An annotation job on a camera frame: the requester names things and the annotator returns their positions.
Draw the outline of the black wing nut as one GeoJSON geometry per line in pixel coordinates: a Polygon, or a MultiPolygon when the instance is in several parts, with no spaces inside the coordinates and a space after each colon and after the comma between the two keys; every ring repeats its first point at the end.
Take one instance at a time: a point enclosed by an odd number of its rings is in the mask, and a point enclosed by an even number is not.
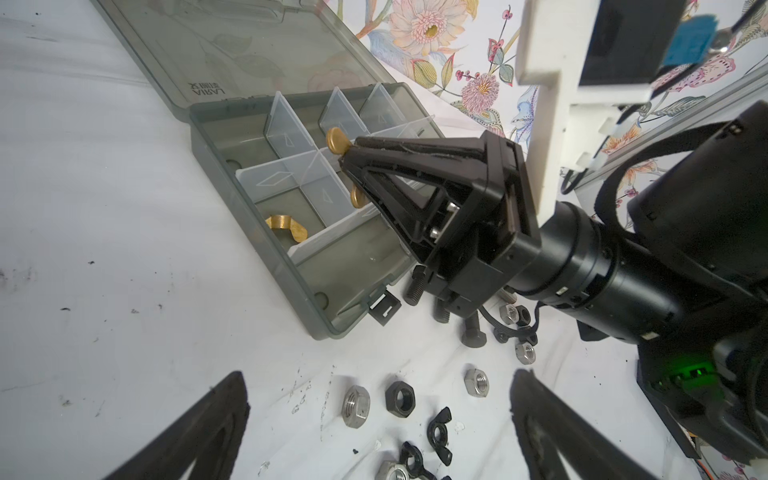
{"type": "Polygon", "coordinates": [[[429,444],[445,466],[450,466],[453,461],[453,454],[448,448],[448,424],[451,421],[452,412],[446,406],[429,422],[426,434],[429,444]]]}
{"type": "Polygon", "coordinates": [[[408,479],[435,480],[435,475],[426,469],[421,450],[411,442],[404,442],[400,448],[399,463],[405,467],[408,479]]]}
{"type": "Polygon", "coordinates": [[[525,326],[521,329],[512,329],[507,326],[497,326],[493,328],[493,336],[499,343],[507,343],[513,338],[519,339],[522,343],[530,343],[533,346],[538,344],[538,336],[533,327],[525,326]]]}

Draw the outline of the black nut right group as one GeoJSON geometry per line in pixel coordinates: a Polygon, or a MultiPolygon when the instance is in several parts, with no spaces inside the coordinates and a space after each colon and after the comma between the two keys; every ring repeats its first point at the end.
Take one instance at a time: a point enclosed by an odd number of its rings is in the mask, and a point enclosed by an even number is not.
{"type": "Polygon", "coordinates": [[[524,305],[516,305],[515,310],[517,312],[517,320],[515,322],[517,329],[529,327],[532,323],[532,318],[529,310],[524,305]]]}

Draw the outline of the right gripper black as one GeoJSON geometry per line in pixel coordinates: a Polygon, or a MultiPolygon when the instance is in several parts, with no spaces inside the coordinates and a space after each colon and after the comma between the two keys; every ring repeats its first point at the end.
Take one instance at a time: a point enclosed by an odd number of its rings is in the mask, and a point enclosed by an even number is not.
{"type": "Polygon", "coordinates": [[[340,165],[466,318],[541,250],[522,148],[478,138],[359,137],[340,165]]]}

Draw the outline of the grey plastic organizer box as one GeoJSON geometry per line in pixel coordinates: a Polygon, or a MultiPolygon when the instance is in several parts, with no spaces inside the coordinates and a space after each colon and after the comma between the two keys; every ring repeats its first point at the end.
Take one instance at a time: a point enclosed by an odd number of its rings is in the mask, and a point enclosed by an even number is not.
{"type": "Polygon", "coordinates": [[[413,257],[352,181],[326,134],[440,131],[322,1],[99,1],[96,10],[191,129],[194,156],[308,333],[339,339],[400,309],[413,257]],[[290,215],[309,238],[271,230],[290,215]]]}

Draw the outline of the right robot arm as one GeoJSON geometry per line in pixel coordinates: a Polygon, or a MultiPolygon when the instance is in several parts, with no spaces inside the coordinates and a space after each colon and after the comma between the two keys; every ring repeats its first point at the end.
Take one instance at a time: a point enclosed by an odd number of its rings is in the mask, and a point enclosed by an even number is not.
{"type": "Polygon", "coordinates": [[[767,105],[662,139],[594,210],[536,217],[521,147],[477,138],[327,139],[417,266],[416,290],[470,329],[503,288],[637,346],[666,423],[733,460],[767,456],[767,105]]]}

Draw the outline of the black hex nut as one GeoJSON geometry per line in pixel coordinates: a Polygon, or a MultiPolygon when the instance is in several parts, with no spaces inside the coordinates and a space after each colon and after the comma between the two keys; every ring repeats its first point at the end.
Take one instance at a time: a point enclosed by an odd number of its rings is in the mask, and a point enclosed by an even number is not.
{"type": "Polygon", "coordinates": [[[398,418],[408,418],[416,406],[413,387],[405,381],[394,381],[385,391],[386,409],[398,418]]]}

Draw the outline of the large silver hex nut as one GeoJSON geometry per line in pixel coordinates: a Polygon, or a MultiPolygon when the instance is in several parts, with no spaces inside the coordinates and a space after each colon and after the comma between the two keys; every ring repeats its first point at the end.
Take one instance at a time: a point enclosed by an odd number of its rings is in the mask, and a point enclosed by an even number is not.
{"type": "Polygon", "coordinates": [[[475,398],[486,398],[489,394],[490,383],[487,374],[480,369],[471,368],[466,371],[464,384],[467,393],[475,398]]]}

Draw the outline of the black hex bolt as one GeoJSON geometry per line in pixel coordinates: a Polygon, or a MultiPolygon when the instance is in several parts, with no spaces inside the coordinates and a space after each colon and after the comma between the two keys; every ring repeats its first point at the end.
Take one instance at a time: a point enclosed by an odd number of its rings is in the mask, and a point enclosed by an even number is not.
{"type": "Polygon", "coordinates": [[[445,302],[438,297],[434,298],[432,317],[440,324],[447,324],[450,321],[450,312],[445,306],[445,302]]]}
{"type": "Polygon", "coordinates": [[[423,296],[426,282],[426,267],[424,265],[416,265],[403,292],[403,301],[410,306],[416,306],[423,296]]]}
{"type": "Polygon", "coordinates": [[[461,343],[468,348],[481,348],[487,343],[487,336],[480,328],[478,312],[475,311],[463,320],[461,343]]]}

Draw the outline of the silver hex nut lower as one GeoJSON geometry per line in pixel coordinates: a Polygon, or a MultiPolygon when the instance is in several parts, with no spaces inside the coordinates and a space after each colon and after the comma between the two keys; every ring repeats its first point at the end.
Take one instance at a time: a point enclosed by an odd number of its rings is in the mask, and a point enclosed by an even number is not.
{"type": "Polygon", "coordinates": [[[410,475],[407,467],[404,464],[397,463],[395,461],[384,461],[381,463],[376,475],[375,480],[409,480],[410,475]]]}

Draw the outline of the silver hex nut left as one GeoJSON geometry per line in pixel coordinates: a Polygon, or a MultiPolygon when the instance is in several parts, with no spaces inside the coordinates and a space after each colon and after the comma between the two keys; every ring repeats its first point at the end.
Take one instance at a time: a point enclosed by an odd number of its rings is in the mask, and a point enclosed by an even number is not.
{"type": "Polygon", "coordinates": [[[344,397],[341,417],[345,425],[352,429],[359,429],[365,424],[370,412],[370,394],[362,386],[351,386],[344,397]]]}

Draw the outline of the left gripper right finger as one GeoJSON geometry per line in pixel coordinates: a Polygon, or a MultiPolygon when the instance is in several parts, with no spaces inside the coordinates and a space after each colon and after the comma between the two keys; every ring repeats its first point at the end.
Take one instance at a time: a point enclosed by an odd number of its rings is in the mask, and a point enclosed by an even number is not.
{"type": "Polygon", "coordinates": [[[532,479],[651,479],[533,372],[519,369],[510,387],[511,418],[532,479]]]}

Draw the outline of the silver hex bolt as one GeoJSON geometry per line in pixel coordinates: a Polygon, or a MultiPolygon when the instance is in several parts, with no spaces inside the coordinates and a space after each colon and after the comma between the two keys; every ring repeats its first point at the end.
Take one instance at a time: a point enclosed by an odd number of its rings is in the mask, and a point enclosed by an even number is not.
{"type": "Polygon", "coordinates": [[[503,301],[499,310],[501,321],[508,326],[517,325],[519,321],[519,312],[516,308],[517,294],[505,286],[497,293],[497,295],[503,301]]]}

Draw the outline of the silver nut right group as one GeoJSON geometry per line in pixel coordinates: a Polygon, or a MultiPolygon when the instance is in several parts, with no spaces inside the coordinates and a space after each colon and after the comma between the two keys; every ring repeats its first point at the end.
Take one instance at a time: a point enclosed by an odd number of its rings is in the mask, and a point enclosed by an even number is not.
{"type": "Polygon", "coordinates": [[[525,366],[532,365],[536,361],[535,347],[530,342],[518,342],[515,345],[515,355],[525,366]]]}

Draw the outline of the brass wing nut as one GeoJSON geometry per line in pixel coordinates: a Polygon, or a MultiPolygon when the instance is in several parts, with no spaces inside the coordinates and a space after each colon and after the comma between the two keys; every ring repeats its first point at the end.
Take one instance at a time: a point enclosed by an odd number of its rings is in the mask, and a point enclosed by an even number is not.
{"type": "Polygon", "coordinates": [[[265,222],[271,230],[288,231],[297,244],[309,238],[308,230],[290,215],[271,215],[265,222]]]}
{"type": "MultiPolygon", "coordinates": [[[[353,146],[353,142],[346,136],[341,128],[331,127],[326,134],[326,144],[329,151],[337,156],[341,170],[346,171],[345,155],[353,146]]],[[[356,180],[353,180],[353,188],[350,192],[350,202],[355,209],[362,209],[369,203],[369,199],[359,187],[356,180]]]]}

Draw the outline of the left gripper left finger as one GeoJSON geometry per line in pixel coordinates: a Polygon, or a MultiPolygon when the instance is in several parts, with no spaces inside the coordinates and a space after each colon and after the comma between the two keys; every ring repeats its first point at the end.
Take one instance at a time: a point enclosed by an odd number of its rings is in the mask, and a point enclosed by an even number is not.
{"type": "Polygon", "coordinates": [[[109,479],[229,479],[250,406],[244,376],[229,373],[109,479]]]}

